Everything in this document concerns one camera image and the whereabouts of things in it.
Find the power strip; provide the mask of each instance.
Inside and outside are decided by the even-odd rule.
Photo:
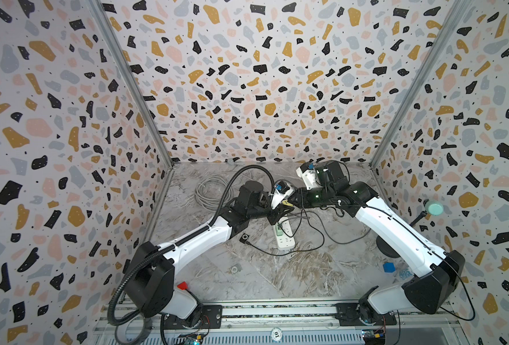
[[[279,250],[284,251],[295,246],[295,239],[289,237],[292,236],[292,230],[287,217],[282,217],[275,225],[272,226],[272,228],[274,230],[275,241],[278,244]]]

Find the gray marble surface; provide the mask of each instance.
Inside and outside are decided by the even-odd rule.
[[[274,179],[285,178],[302,186],[295,170],[299,163],[260,163],[270,170]],[[197,183],[205,176],[237,170],[244,164],[233,163],[180,163],[175,165],[168,194],[157,220],[151,242],[159,244],[181,236],[212,217],[213,212],[198,205],[194,199]],[[351,181],[363,181],[375,187],[368,167],[349,164]],[[269,179],[259,170],[248,170],[252,179],[269,188]],[[248,180],[239,178],[233,187],[237,195],[239,186]],[[210,193],[220,196],[223,187],[208,187]],[[368,227],[346,215],[339,218],[329,209],[316,211],[329,234],[339,242],[360,237]],[[309,214],[310,224],[322,230],[320,221]],[[299,220],[292,220],[295,229]],[[250,242],[268,252],[278,253],[273,231],[266,219],[251,221],[245,233]],[[385,273],[382,264],[391,259],[375,246],[376,234],[372,231],[365,238],[349,245],[337,245],[325,235],[324,245],[311,252],[273,257],[239,242],[239,236],[205,252],[175,278],[176,283],[186,281],[190,290],[201,300],[241,300],[269,298],[359,298],[370,287],[389,284],[394,277]],[[303,220],[295,235],[295,249],[310,249],[322,242],[322,235]],[[400,259],[395,265],[403,266]],[[231,272],[239,265],[241,270]]]

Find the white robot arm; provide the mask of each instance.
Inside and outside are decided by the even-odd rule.
[[[412,279],[371,288],[359,300],[359,319],[371,324],[389,311],[407,307],[434,314],[456,288],[465,264],[463,256],[456,251],[446,253],[420,235],[366,183],[350,184],[339,162],[327,161],[316,166],[304,163],[298,173],[303,177],[305,187],[296,188],[284,181],[274,185],[267,172],[271,177],[272,194],[264,192],[260,183],[248,181],[241,186],[237,198],[224,207],[221,203],[210,222],[157,246],[150,242],[140,245],[130,264],[135,271],[127,272],[123,280],[127,287],[117,289],[113,299],[118,300],[125,290],[144,317],[161,312],[173,314],[182,319],[185,326],[193,327],[200,318],[202,304],[188,291],[175,288],[173,282],[174,275],[184,266],[242,232],[251,219],[266,217],[275,224],[294,209],[291,204],[306,209],[333,205],[374,230],[414,273]],[[242,235],[240,241],[248,244],[248,235]],[[150,265],[145,264],[146,260],[151,262]],[[124,318],[118,320],[110,313],[111,303],[109,323],[122,325],[125,322]]]

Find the wire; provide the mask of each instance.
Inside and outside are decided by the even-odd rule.
[[[203,315],[204,317],[206,317],[206,322],[207,324],[209,325],[207,328],[206,328],[206,334],[203,335],[203,338],[206,337],[207,335],[209,335],[209,332],[210,332],[210,320],[209,320],[209,317],[207,315]]]
[[[195,192],[194,192],[195,201],[205,210],[216,211],[216,209],[218,207],[218,202],[220,201],[220,197],[213,197],[214,193],[208,194],[205,189],[209,184],[217,184],[217,185],[226,187],[228,180],[226,180],[222,176],[226,175],[226,174],[231,174],[231,173],[236,173],[236,171],[234,171],[234,170],[224,171],[224,172],[206,177],[203,180],[201,180],[199,183],[197,183],[197,186],[195,187]],[[252,173],[249,174],[248,176],[242,176],[242,177],[247,177],[247,178],[253,179]],[[228,195],[226,196],[226,199],[224,200],[224,202],[230,202],[231,199],[233,199],[233,198],[234,198],[234,191],[233,191],[233,189],[231,189],[230,193],[228,193]]]
[[[239,177],[239,175],[241,175],[241,173],[243,173],[245,170],[249,170],[249,169],[259,169],[259,170],[262,170],[268,176],[268,178],[270,179],[270,185],[272,186],[272,188],[274,187],[274,177],[272,176],[270,171],[268,171],[268,169],[266,169],[266,168],[264,168],[264,167],[262,167],[260,165],[248,165],[248,166],[244,166],[243,168],[239,169],[231,177],[230,181],[226,185],[226,188],[224,188],[222,197],[220,198],[220,202],[218,203],[217,210],[214,212],[214,216],[210,220],[209,226],[214,225],[214,223],[216,223],[216,221],[217,221],[217,218],[220,216],[220,211],[222,210],[222,206],[223,206],[223,204],[225,202],[226,196],[227,196],[228,192],[231,189],[231,185],[235,182],[237,177]]]
[[[393,345],[398,344],[398,342],[400,341],[400,324],[401,324],[401,322],[400,322],[400,313],[398,310],[396,311],[396,314],[398,315],[398,339],[396,340],[396,343],[394,343]]]
[[[300,213],[302,214],[302,213],[303,213],[303,211],[306,213],[306,210],[305,210],[305,209],[301,209],[301,210],[300,210]],[[296,251],[292,251],[292,252],[285,253],[285,254],[272,254],[272,253],[268,253],[268,252],[266,252],[265,250],[262,250],[262,249],[258,248],[256,245],[252,244],[252,243],[251,243],[251,242],[249,242],[249,241],[245,241],[245,244],[246,244],[246,245],[249,245],[249,246],[251,246],[251,247],[253,247],[254,249],[259,250],[260,252],[263,252],[263,253],[268,254],[268,255],[271,255],[271,256],[286,256],[286,255],[290,255],[290,254],[294,254],[294,253],[312,252],[312,251],[315,251],[315,250],[317,250],[317,249],[320,249],[320,248],[324,245],[324,243],[325,243],[325,236],[324,236],[324,234],[323,234],[320,230],[316,229],[315,227],[313,227],[313,226],[312,226],[312,224],[310,224],[310,220],[309,220],[308,218],[307,218],[306,220],[308,221],[308,225],[310,225],[310,227],[311,227],[312,229],[314,229],[314,230],[318,231],[318,232],[320,233],[320,235],[322,235],[322,243],[321,243],[319,246],[317,246],[316,248],[306,249],[306,250],[296,250]]]
[[[168,345],[164,336],[164,315],[161,315],[161,340],[163,345]]]
[[[368,235],[369,235],[369,233],[372,231],[371,229],[368,229],[368,231],[366,231],[366,233],[365,233],[365,234],[361,235],[361,237],[359,237],[359,238],[355,238],[355,239],[353,239],[352,241],[348,241],[348,242],[338,242],[338,241],[336,241],[333,237],[331,237],[331,236],[329,235],[329,233],[327,232],[327,229],[326,229],[326,227],[325,227],[325,225],[324,225],[324,222],[322,221],[322,218],[320,218],[320,215],[319,215],[319,214],[315,213],[314,211],[304,211],[304,212],[305,212],[305,213],[307,213],[307,212],[308,212],[308,213],[313,213],[313,214],[315,214],[315,215],[316,215],[316,217],[318,217],[318,219],[320,220],[320,223],[322,224],[322,228],[324,228],[324,232],[326,233],[327,237],[329,237],[329,239],[330,239],[331,241],[335,242],[335,243],[336,243],[336,244],[338,244],[338,245],[348,245],[348,244],[351,244],[351,243],[353,243],[353,242],[355,242],[355,241],[357,241],[357,240],[359,240],[359,239],[362,239],[362,238],[364,238],[364,237],[368,236]]]
[[[466,318],[464,318],[464,317],[458,316],[458,315],[456,315],[456,314],[454,314],[454,313],[452,313],[452,312],[450,312],[450,311],[446,310],[446,309],[445,309],[445,308],[443,308],[443,307],[441,307],[441,309],[442,309],[442,310],[444,310],[446,313],[448,313],[448,314],[450,314],[450,315],[452,315],[452,316],[457,317],[457,318],[458,318],[458,319],[460,319],[460,320],[464,320],[464,321],[473,321],[473,319],[475,319],[475,316],[476,316],[477,314],[475,313],[475,307],[473,306],[473,302],[471,302],[471,297],[469,297],[469,293],[467,292],[467,287],[465,287],[465,283],[463,282],[462,278],[461,278],[461,277],[460,277],[460,275],[458,274],[458,271],[456,271],[456,270],[455,270],[455,269],[454,269],[454,268],[453,268],[453,267],[452,267],[452,266],[451,266],[451,265],[450,265],[450,264],[449,264],[446,260],[443,260],[443,262],[445,262],[447,265],[449,265],[449,266],[450,266],[450,268],[452,269],[452,271],[454,271],[454,273],[456,273],[456,276],[458,276],[459,280],[462,282],[462,286],[463,286],[463,289],[464,289],[464,291],[465,291],[465,295],[467,296],[467,299],[469,300],[469,305],[471,306],[471,309],[472,309],[472,311],[473,311],[473,316],[472,316],[472,318],[471,318],[471,319],[466,319]]]
[[[302,214],[302,212],[301,212],[301,213],[291,214],[291,215],[292,215],[292,216],[297,216],[297,215],[299,215],[299,214]],[[283,226],[282,226],[282,224],[283,224],[283,223],[285,223],[286,221],[291,220],[291,219],[300,219],[301,221],[299,222],[299,225],[297,225],[297,226],[296,226],[295,232],[293,232],[291,236],[289,236],[289,234],[288,234],[288,233],[286,233],[285,231],[283,231],[283,233],[284,233],[284,234],[285,234],[288,238],[293,238],[293,237],[295,236],[296,232],[297,232],[297,231],[299,231],[299,227],[300,227],[300,224],[302,223],[302,219],[308,219],[308,217],[303,217],[303,216],[299,216],[299,217],[287,217],[287,219],[286,219],[286,220],[282,221],[281,223],[278,223],[278,226],[279,226],[280,228],[282,228],[282,230],[283,230]]]
[[[347,174],[348,174],[348,184],[350,184],[350,183],[351,183],[351,172],[350,172],[350,171],[348,171],[347,163],[342,162],[342,161],[337,161],[337,162],[339,162],[339,163],[343,164],[343,165],[345,166],[345,168],[347,169]]]
[[[327,211],[327,210],[329,210],[329,209],[333,209],[333,210],[335,211],[335,214],[336,214],[336,215],[337,215],[337,217],[339,217],[339,218],[342,218],[342,217],[344,217],[344,216],[345,216],[345,211],[343,211],[343,210],[339,209],[339,211],[341,211],[341,214],[339,214],[339,212],[337,212],[337,209],[336,209],[336,208],[334,208],[333,206],[326,206],[325,208],[324,208],[324,207],[320,207],[320,210],[322,210],[322,211]]]
[[[187,337],[192,336],[196,333],[199,333],[199,331],[201,330],[201,327],[203,327],[203,321],[201,321],[199,328],[197,328],[197,330],[195,332],[192,332],[192,333],[186,334],[186,335],[180,335],[180,336],[178,336],[178,338],[187,338]]]

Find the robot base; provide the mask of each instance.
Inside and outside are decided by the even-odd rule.
[[[214,329],[214,328],[220,328],[220,325],[222,323],[222,306],[221,305],[204,305],[203,310],[201,311],[201,321],[203,321],[203,325],[201,326],[201,329]],[[164,321],[164,328],[165,329],[180,329],[180,330],[187,330],[187,331],[194,331],[195,329],[191,328],[185,328],[182,326],[182,320],[177,318],[175,315],[168,316],[168,319]]]
[[[337,314],[335,319],[339,320],[341,326],[367,326],[360,320],[360,313],[357,310],[358,303],[337,303]],[[396,317],[391,314],[385,314],[385,322],[387,326],[396,325]],[[383,318],[379,318],[374,326],[382,326]]]

